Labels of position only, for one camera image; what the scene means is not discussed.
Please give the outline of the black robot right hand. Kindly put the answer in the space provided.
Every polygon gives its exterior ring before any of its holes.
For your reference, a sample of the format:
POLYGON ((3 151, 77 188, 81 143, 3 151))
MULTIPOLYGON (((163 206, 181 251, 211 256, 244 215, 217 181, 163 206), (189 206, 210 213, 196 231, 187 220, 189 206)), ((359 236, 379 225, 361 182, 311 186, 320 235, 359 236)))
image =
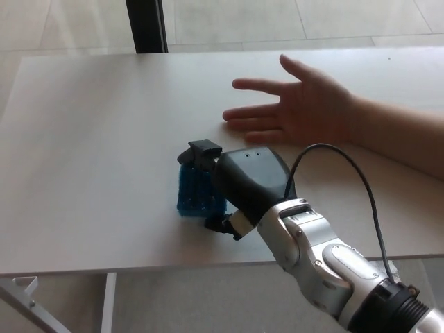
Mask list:
POLYGON ((297 197, 291 170, 268 147, 224 151, 204 139, 178 156, 177 210, 238 241, 273 206, 297 197))

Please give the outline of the person bare hand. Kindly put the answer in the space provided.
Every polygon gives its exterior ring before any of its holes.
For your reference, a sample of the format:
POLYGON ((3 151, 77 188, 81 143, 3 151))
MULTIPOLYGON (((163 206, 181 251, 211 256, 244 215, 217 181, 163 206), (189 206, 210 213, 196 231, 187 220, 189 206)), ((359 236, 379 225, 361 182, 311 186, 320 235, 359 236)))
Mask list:
POLYGON ((237 90, 270 94, 279 101, 226 110, 223 120, 228 130, 241 133, 251 144, 308 146, 350 142, 350 113, 355 97, 330 76, 302 62, 281 55, 280 64, 296 81, 233 80, 232 86, 237 90))

